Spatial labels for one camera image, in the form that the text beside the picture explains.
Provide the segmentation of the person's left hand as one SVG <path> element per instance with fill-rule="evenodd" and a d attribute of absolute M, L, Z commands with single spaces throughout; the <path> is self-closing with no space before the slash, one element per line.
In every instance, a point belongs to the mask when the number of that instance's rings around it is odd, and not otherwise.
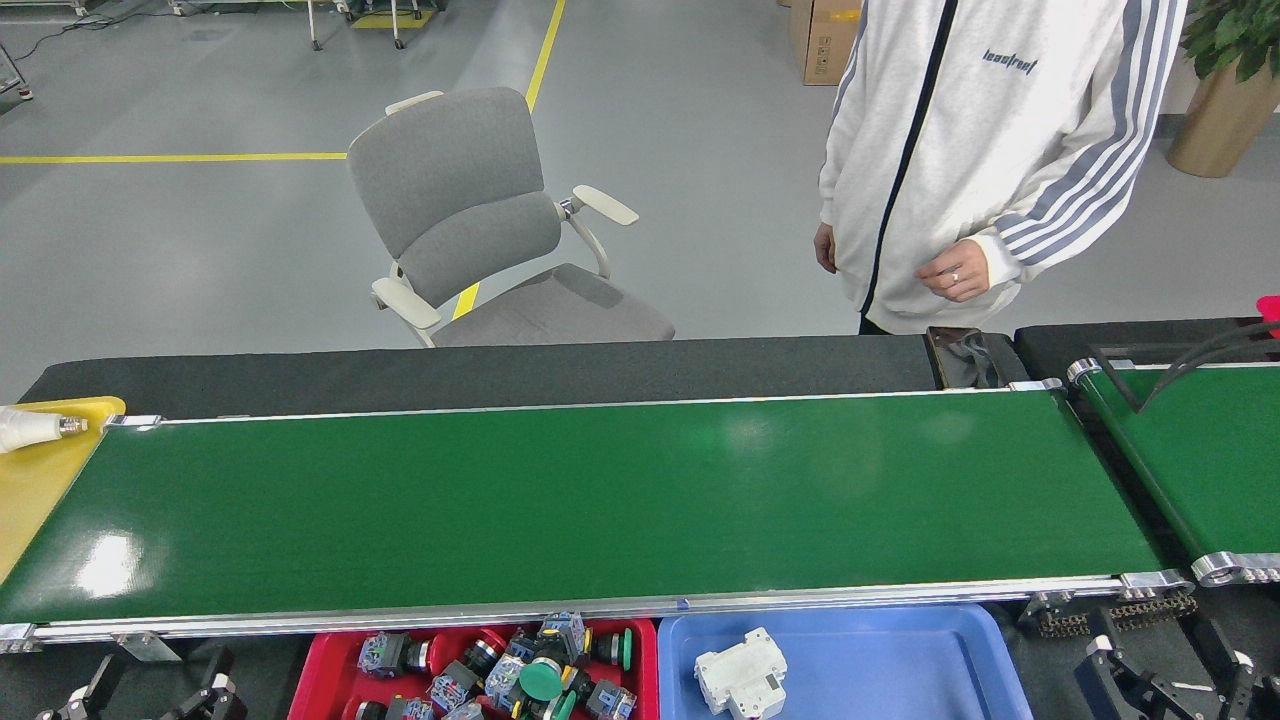
<path fill-rule="evenodd" d="M 915 278 L 933 295 L 963 304 L 989 291 L 991 278 L 983 247 L 974 238 L 960 240 L 915 270 Z"/>

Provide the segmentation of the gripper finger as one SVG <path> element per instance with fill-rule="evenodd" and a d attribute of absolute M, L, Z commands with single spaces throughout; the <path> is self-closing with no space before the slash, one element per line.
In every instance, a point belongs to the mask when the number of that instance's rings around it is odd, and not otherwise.
<path fill-rule="evenodd" d="M 201 688 L 160 719 L 247 719 L 248 708 L 230 679 L 234 661 L 230 650 L 216 648 L 202 675 Z"/>
<path fill-rule="evenodd" d="M 1117 628 L 1107 609 L 1085 615 L 1091 638 L 1075 676 L 1096 719 L 1172 719 L 1164 683 L 1115 643 Z"/>
<path fill-rule="evenodd" d="M 1279 719 L 1277 674 L 1262 674 L 1212 619 L 1204 621 L 1204 662 L 1222 696 L 1219 719 Z"/>
<path fill-rule="evenodd" d="M 100 719 L 123 678 L 123 657 L 119 653 L 108 655 L 99 665 L 91 680 L 73 691 L 59 708 L 46 708 L 35 715 L 36 719 Z"/>

